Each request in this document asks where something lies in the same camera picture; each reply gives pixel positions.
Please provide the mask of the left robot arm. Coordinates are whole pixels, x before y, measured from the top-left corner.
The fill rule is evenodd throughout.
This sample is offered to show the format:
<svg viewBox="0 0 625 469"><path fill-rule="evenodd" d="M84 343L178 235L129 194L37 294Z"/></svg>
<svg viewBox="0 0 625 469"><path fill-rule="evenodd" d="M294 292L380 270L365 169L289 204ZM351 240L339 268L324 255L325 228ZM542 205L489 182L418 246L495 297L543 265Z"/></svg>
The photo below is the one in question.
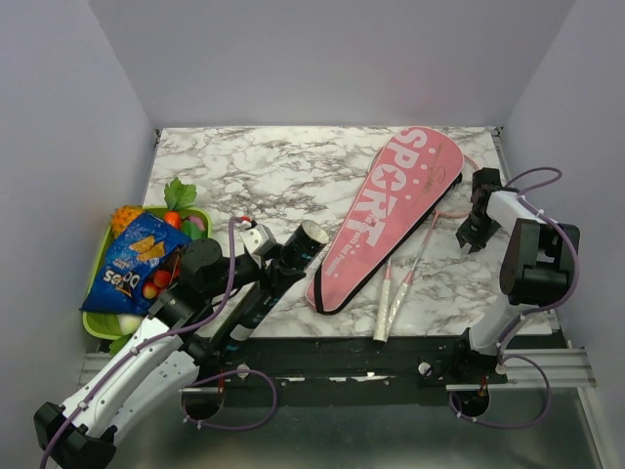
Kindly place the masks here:
<svg viewBox="0 0 625 469"><path fill-rule="evenodd" d="M209 384L325 247L298 228L280 244L265 226L243 232L244 252L224 256L214 239L193 241L181 274L150 307L122 349L62 404L34 415L41 466L105 468L124 431L157 401Z"/></svg>

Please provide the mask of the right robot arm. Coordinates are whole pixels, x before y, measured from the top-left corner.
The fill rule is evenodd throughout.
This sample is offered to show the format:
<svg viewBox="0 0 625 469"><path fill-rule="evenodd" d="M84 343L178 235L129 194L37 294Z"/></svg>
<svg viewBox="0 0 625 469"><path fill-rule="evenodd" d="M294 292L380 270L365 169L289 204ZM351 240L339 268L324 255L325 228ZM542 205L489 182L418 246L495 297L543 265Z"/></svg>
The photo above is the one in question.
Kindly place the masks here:
<svg viewBox="0 0 625 469"><path fill-rule="evenodd" d="M503 361L503 354L527 320L567 302L579 280L579 229L558 223L504 185L500 172L473 174L472 209L456 232L470 253L486 247L500 230L509 235L499 273L500 294L491 309L465 330L449 359L451 375L469 383Z"/></svg>

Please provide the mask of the black shuttlecock tube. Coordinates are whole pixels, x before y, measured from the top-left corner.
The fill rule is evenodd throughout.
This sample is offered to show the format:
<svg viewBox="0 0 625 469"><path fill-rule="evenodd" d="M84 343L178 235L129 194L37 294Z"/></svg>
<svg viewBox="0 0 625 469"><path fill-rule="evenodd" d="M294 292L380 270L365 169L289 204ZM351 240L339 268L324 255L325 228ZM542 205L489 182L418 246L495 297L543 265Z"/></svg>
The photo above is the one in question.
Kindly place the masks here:
<svg viewBox="0 0 625 469"><path fill-rule="evenodd" d="M304 220L279 245L261 278L214 333L211 347L222 357L237 351L284 294L306 276L306 268L328 242L329 235L321 225Z"/></svg>

